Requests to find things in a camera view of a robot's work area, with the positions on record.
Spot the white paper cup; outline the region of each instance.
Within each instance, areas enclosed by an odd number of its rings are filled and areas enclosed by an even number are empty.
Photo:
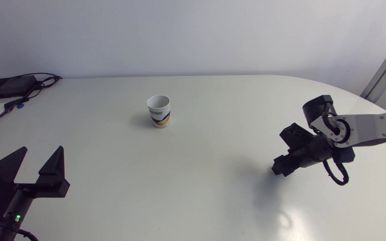
[[[164,95],[155,95],[147,100],[148,110],[156,128],[165,128],[170,124],[171,100]]]

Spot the cup rim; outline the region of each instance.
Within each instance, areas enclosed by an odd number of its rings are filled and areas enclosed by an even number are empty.
[[[168,103],[167,103],[165,106],[159,107],[159,108],[151,107],[151,106],[148,104],[148,102],[150,101],[150,99],[152,99],[152,98],[154,98],[154,97],[156,97],[156,96],[163,96],[163,97],[166,97],[166,98],[168,99]],[[162,108],[165,108],[165,107],[167,107],[168,105],[170,105],[170,103],[171,103],[171,99],[170,99],[169,97],[167,97],[166,95],[155,95],[155,96],[152,96],[152,97],[148,98],[148,100],[147,100],[147,106],[148,106],[149,108],[152,108],[152,109],[162,109]]]

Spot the white wall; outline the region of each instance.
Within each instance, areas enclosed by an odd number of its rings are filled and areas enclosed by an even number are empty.
[[[360,94],[386,0],[0,0],[0,78],[281,74]]]

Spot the table surface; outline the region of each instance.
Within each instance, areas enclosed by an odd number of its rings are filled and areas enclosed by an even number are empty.
[[[147,98],[171,98],[154,128]],[[64,79],[0,119],[0,159],[28,148],[34,183],[61,145],[66,198],[39,198],[22,225],[50,240],[386,240],[386,143],[354,148],[346,186],[323,165],[275,176],[279,137],[330,94],[338,114],[377,114],[344,90],[277,75]],[[24,240],[18,235],[16,240]]]

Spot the black cable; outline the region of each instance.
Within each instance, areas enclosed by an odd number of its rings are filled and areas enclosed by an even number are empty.
[[[22,77],[22,76],[28,76],[28,75],[52,75],[52,76],[54,76],[54,77],[58,77],[57,75],[52,74],[52,73],[43,73],[43,72],[40,72],[40,73],[29,73],[29,74],[24,74],[24,75],[16,75],[16,76],[9,77],[9,78],[1,78],[1,80],[6,80],[6,79],[10,79],[10,78],[19,78],[19,77]]]
[[[13,108],[16,106],[16,105],[19,105],[20,103],[23,103],[23,101],[28,98],[28,96],[34,91],[34,90],[40,90],[37,94],[35,94],[33,97],[36,97],[43,88],[49,88],[49,87],[52,87],[56,82],[58,82],[60,79],[62,79],[62,77],[60,76],[57,76],[57,75],[54,75],[54,74],[51,74],[51,73],[30,73],[30,74],[24,74],[24,75],[18,75],[18,76],[13,76],[13,77],[10,77],[10,78],[17,78],[17,77],[21,77],[21,76],[26,76],[26,75],[37,75],[37,74],[46,74],[46,75],[52,75],[52,77],[49,77],[49,78],[46,78],[44,79],[43,81],[38,81],[38,84],[36,86],[34,86],[26,95],[24,95],[22,98],[20,98],[17,102],[15,102],[13,105],[11,105],[9,108],[7,108],[3,113],[0,114],[0,118],[2,116],[4,116],[5,114],[9,113],[10,111],[13,110]],[[46,81],[49,81],[51,79],[54,79],[54,81],[51,83],[51,84],[48,84],[48,85],[44,85],[44,82]]]
[[[40,92],[41,92],[43,89],[44,89],[44,88],[41,88],[35,95],[29,97],[29,99],[32,99],[32,98],[36,97],[38,94],[40,94]]]
[[[327,160],[324,160],[323,161],[323,165],[324,165],[324,168],[326,169],[328,175],[332,178],[332,180],[337,183],[338,185],[345,185],[348,183],[349,181],[349,176],[348,176],[348,172],[346,171],[345,167],[343,166],[342,163],[335,163],[337,168],[339,169],[339,171],[342,173],[343,175],[343,181],[337,179],[337,177],[334,176],[333,172],[331,171],[330,167],[328,166],[328,163],[327,163]]]
[[[326,108],[325,108],[324,113],[323,113],[323,122],[326,125],[326,127],[329,130],[331,130],[331,132],[333,132],[335,135],[339,135],[340,134],[339,128],[332,126],[330,121],[328,120],[328,111],[329,110],[330,110],[330,104],[327,103]]]
[[[31,241],[38,241],[38,238],[35,237],[33,234],[31,234],[30,232],[28,231],[25,231],[23,229],[19,229],[19,231],[17,232],[18,234],[20,235],[23,235],[24,238],[29,238]]]

